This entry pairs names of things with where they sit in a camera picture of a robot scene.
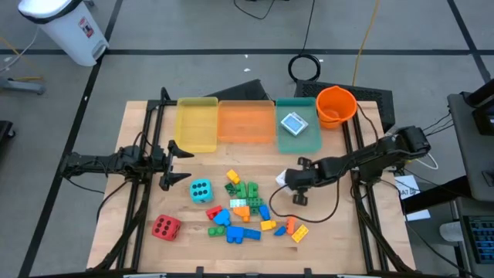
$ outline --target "orange cup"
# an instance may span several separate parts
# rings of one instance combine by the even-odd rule
[[[316,109],[321,127],[336,128],[354,116],[357,112],[357,101],[349,91],[332,86],[319,93]]]

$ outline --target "wooden board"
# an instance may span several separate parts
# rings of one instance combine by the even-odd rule
[[[383,135],[375,102],[360,102],[366,115],[375,123],[380,136]],[[117,146],[131,145],[136,134],[142,129],[146,102],[128,102],[123,116]],[[167,146],[174,136],[176,107],[165,107],[161,130],[161,146]],[[365,144],[375,142],[371,125],[360,117]],[[322,130],[323,148],[308,158],[319,159],[346,154],[343,131]],[[259,184],[260,197],[268,201],[278,188],[275,177],[285,168],[298,168],[299,155],[280,154],[276,143],[272,144],[225,144],[218,142],[215,153],[196,154],[194,158],[174,159],[174,172],[192,173],[190,178],[178,182],[169,192],[158,186],[159,176],[155,175],[151,200],[147,212],[147,223],[140,256],[140,272],[192,273],[196,266],[203,266],[206,273],[302,273],[310,267],[316,274],[324,273],[365,273],[360,233],[357,224],[354,200],[350,197],[349,175],[340,179],[340,202],[336,214],[330,220],[313,224],[305,222],[309,229],[307,236],[295,243],[291,237],[275,237],[273,231],[262,233],[261,241],[245,239],[241,245],[228,244],[224,237],[209,238],[207,229],[215,226],[205,210],[216,205],[229,207],[230,197],[224,188],[228,183],[225,174],[229,169],[239,173],[243,181]],[[197,178],[208,178],[213,184],[215,200],[208,204],[194,204],[189,196],[189,185]],[[394,183],[391,174],[383,179]],[[122,177],[111,176],[106,195],[123,181]],[[396,253],[414,268],[411,247],[401,214],[397,191],[385,183],[374,186],[381,228]],[[127,209],[130,185],[115,194],[105,204],[96,227],[96,234],[88,261],[88,267],[95,266],[108,253],[122,233]],[[279,214],[293,213],[308,219],[322,219],[328,216],[337,200],[337,186],[310,189],[307,207],[293,205],[291,197],[280,192],[272,202]],[[154,220],[161,214],[182,221],[179,236],[173,242],[164,241],[151,235]],[[286,219],[272,218],[282,225]],[[260,216],[251,217],[251,223],[231,216],[233,225],[260,229]],[[374,268],[379,269],[374,239],[370,239]],[[134,239],[130,241],[126,266],[130,265]]]

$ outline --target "concrete floor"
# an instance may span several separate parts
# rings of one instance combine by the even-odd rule
[[[91,11],[102,30],[107,28],[115,4],[120,1],[96,0],[96,8]],[[267,0],[239,2],[256,14],[262,14],[269,6]],[[494,31],[488,21],[494,13],[494,2],[455,0],[455,4],[476,48],[494,49]],[[18,48],[26,46],[35,26],[17,13],[17,1],[2,1],[0,5],[0,36]],[[307,49],[358,49],[372,8],[373,2],[365,0],[316,1]],[[308,1],[279,1],[266,20],[256,21],[237,11],[229,0],[124,0],[111,32],[111,49],[191,51],[176,56],[167,52],[106,55],[73,150],[84,154],[111,153],[125,103],[158,98],[162,86],[176,99],[202,96],[259,78],[272,98],[291,97],[295,84],[286,65],[293,55],[282,55],[279,49],[302,46],[309,12]],[[58,46],[41,32],[32,49]],[[194,49],[249,49],[245,53],[250,55],[246,58],[240,54],[242,51],[231,55],[219,51],[212,55]],[[252,54],[259,49],[271,49],[272,54]],[[446,0],[383,0],[366,49],[468,50],[469,45]],[[13,121],[18,131],[0,160],[2,277],[19,273],[92,70],[77,66],[66,55],[50,55],[49,51],[39,54],[26,57],[45,77],[46,94],[0,92],[0,119]],[[484,83],[472,55],[388,54],[364,55],[357,85],[393,91],[397,126],[433,123],[447,113],[446,96],[473,91]],[[0,44],[0,66],[8,57],[12,54]],[[317,57],[323,59],[320,81],[351,84],[355,55]],[[494,71],[494,57],[481,58],[487,70]],[[309,77],[313,66],[300,61],[294,70],[298,76]],[[23,61],[5,74],[33,75],[36,73]],[[412,171],[437,183],[464,174],[453,129],[431,137],[430,142],[440,169],[431,171],[413,164]],[[99,190],[106,184],[100,175],[84,175],[74,180]],[[85,269],[101,200],[99,194],[63,182],[31,275]],[[437,227],[444,215],[448,218],[448,210],[448,205],[437,207],[432,212],[433,219],[413,225],[426,238],[438,238],[437,229],[431,227]],[[411,237],[411,243],[419,270],[457,273],[418,239]],[[451,246],[434,247],[455,259]]]

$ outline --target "white paper on floor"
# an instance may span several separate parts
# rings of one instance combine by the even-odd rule
[[[406,175],[406,176],[401,176],[401,177],[394,177],[396,180],[396,186],[400,190],[401,193],[401,199],[406,199],[410,196],[413,196],[415,194],[420,193],[420,190],[418,189],[417,182],[415,181],[415,178],[413,175]],[[420,212],[413,212],[407,215],[408,221],[414,221],[414,220],[420,220],[420,219],[430,219],[431,214],[427,209],[421,210]]]

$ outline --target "toy block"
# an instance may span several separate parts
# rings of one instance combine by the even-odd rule
[[[247,205],[251,208],[258,208],[259,206],[264,205],[264,201],[262,198],[248,198]]]
[[[278,230],[276,230],[275,236],[283,236],[285,233],[286,233],[286,227],[281,226],[281,227],[279,227]]]
[[[181,222],[168,215],[160,215],[153,224],[153,236],[167,241],[173,241],[178,235]]]
[[[226,173],[226,176],[230,179],[230,181],[233,182],[234,185],[238,184],[240,182],[240,177],[235,171],[230,170]]]
[[[295,217],[290,216],[286,221],[286,233],[292,235],[295,232]]]
[[[224,208],[222,209],[214,218],[213,221],[217,225],[225,225],[225,226],[230,226],[230,212],[228,212],[228,209]]]
[[[233,213],[242,217],[242,221],[245,223],[250,222],[250,209],[248,206],[233,208]]]
[[[261,240],[261,232],[244,228],[244,237],[247,239]]]
[[[295,240],[295,242],[299,243],[300,240],[303,239],[304,236],[306,236],[306,234],[309,232],[308,228],[305,227],[304,224],[302,224],[297,230],[296,232],[293,233],[292,235],[292,239]]]
[[[242,243],[244,238],[244,229],[242,227],[228,226],[226,227],[226,241],[228,243]]]
[[[208,179],[198,179],[191,183],[191,198],[196,204],[207,203],[214,199],[211,181]]]
[[[250,207],[250,215],[259,215],[259,208]]]
[[[269,216],[269,209],[267,205],[261,205],[259,207],[259,213],[261,214],[262,220],[271,220],[271,216]]]
[[[237,184],[237,197],[247,198],[247,191],[245,190],[245,182],[243,181]]]
[[[233,197],[233,196],[235,196],[235,194],[237,194],[237,189],[235,189],[235,186],[232,185],[232,183],[225,185],[225,189],[228,192],[228,194],[230,195],[230,197]]]
[[[218,215],[218,213],[222,210],[223,208],[220,205],[215,206],[214,208],[210,208],[206,211],[206,215],[208,216],[209,220],[212,220],[215,216]]]
[[[237,208],[239,206],[246,206],[247,205],[247,200],[245,199],[232,199],[230,200],[230,208]]]
[[[272,228],[276,227],[276,221],[274,220],[268,220],[268,221],[262,221],[261,222],[261,230],[262,231],[267,231]]]
[[[208,228],[209,237],[224,236],[225,232],[226,229],[223,226]]]
[[[252,182],[252,181],[249,181],[247,186],[249,187],[249,193],[248,193],[249,198],[257,198],[259,195],[259,193],[258,193],[259,186],[255,182]]]

